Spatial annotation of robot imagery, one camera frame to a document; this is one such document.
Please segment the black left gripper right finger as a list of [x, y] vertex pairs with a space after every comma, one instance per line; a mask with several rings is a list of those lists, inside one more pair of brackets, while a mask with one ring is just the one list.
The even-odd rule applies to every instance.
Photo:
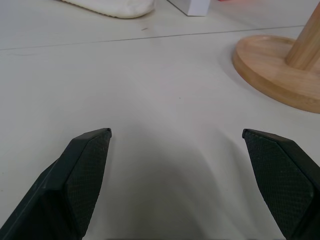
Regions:
[[293, 140], [244, 129], [259, 191], [286, 240], [320, 240], [320, 166]]

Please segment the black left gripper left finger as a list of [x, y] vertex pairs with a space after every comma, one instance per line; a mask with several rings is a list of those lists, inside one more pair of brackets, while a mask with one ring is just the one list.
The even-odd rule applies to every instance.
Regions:
[[110, 128], [73, 138], [0, 228], [0, 240], [82, 240], [105, 173]]

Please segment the wooden stand with round base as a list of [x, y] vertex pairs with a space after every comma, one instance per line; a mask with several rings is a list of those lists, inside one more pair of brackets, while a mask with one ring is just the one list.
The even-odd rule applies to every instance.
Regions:
[[297, 39], [252, 35], [239, 40], [232, 64], [264, 95], [320, 114], [320, 2]]

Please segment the white cloth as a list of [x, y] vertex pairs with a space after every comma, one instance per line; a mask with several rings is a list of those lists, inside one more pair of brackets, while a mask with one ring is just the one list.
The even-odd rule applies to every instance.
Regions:
[[155, 9], [156, 0], [61, 0], [77, 7], [119, 19], [134, 19]]

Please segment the white box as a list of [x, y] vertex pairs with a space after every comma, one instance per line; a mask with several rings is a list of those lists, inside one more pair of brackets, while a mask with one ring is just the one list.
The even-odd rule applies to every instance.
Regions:
[[189, 17], [205, 17], [211, 0], [167, 0], [178, 10]]

